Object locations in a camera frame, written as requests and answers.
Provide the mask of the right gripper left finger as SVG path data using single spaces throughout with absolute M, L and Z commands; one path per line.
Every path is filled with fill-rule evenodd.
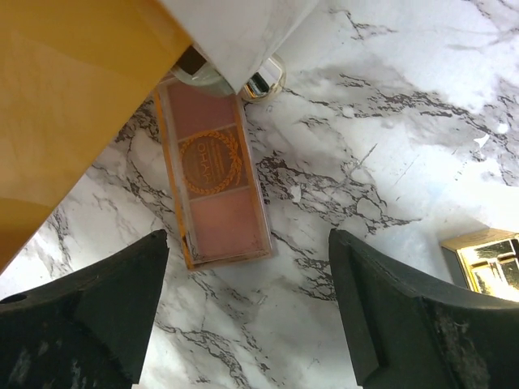
M 139 382 L 169 256 L 154 231 L 118 253 L 1 301 L 3 388 Z

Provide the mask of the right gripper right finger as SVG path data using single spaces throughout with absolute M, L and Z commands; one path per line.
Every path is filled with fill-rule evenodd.
M 331 230 L 328 257 L 360 387 L 517 387 L 516 302 L 437 279 L 344 230 Z

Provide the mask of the black gold lipstick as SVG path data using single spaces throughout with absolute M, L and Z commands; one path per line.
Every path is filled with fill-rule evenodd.
M 484 229 L 440 243 L 453 283 L 476 293 L 518 301 L 518 234 Z

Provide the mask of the yellow drawer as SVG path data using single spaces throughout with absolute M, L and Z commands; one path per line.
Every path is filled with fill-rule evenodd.
M 157 1 L 2 2 L 3 266 L 190 44 Z

